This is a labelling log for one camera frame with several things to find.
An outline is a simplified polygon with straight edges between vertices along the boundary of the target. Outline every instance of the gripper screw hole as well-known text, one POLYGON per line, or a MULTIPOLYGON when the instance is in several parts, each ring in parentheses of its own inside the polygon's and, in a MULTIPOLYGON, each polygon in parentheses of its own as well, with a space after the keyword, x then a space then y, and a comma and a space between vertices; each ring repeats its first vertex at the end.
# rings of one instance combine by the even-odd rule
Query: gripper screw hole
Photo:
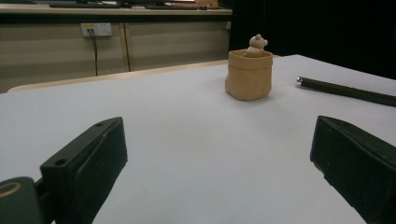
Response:
POLYGON ((56 162, 55 162, 55 165, 63 165, 63 164, 65 164, 66 162, 67 162, 66 159, 61 159, 61 160, 56 161, 56 162))

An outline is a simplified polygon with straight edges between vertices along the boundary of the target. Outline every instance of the black pen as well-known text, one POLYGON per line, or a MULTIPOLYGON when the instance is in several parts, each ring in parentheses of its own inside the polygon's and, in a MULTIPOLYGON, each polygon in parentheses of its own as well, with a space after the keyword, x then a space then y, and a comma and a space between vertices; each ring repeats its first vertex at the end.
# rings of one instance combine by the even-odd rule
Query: black pen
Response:
POLYGON ((352 97, 381 105, 396 106, 396 96, 386 95, 373 91, 359 90, 355 88, 332 84, 329 82, 318 81, 307 77, 297 77, 297 82, 300 83, 300 86, 302 87, 316 91, 324 91, 336 95, 352 97))

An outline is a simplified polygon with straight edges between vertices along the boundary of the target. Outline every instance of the black cable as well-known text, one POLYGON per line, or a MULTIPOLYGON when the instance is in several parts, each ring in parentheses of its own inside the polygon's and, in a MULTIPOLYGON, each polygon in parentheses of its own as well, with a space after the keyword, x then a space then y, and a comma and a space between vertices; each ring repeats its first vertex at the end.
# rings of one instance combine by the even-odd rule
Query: black cable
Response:
POLYGON ((90 33, 91 40, 93 43, 93 50, 95 51, 95 74, 98 76, 98 48, 96 45, 96 37, 95 37, 95 31, 93 29, 88 29, 88 33, 90 33))

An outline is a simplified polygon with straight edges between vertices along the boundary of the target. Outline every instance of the dark background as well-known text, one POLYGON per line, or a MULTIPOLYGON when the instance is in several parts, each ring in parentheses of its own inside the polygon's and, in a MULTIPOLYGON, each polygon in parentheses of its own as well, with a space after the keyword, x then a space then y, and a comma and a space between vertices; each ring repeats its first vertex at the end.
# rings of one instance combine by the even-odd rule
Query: dark background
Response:
POLYGON ((396 79, 396 0, 233 0, 230 49, 266 50, 396 79))

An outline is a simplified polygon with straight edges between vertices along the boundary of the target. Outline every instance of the power socket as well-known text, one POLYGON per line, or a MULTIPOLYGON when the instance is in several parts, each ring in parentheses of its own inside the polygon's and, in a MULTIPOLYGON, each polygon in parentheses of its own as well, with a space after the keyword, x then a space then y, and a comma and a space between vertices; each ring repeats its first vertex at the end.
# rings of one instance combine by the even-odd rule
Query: power socket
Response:
POLYGON ((111 23, 82 23, 81 30, 83 36, 91 36, 88 30, 93 30, 96 36, 113 35, 111 31, 111 23))

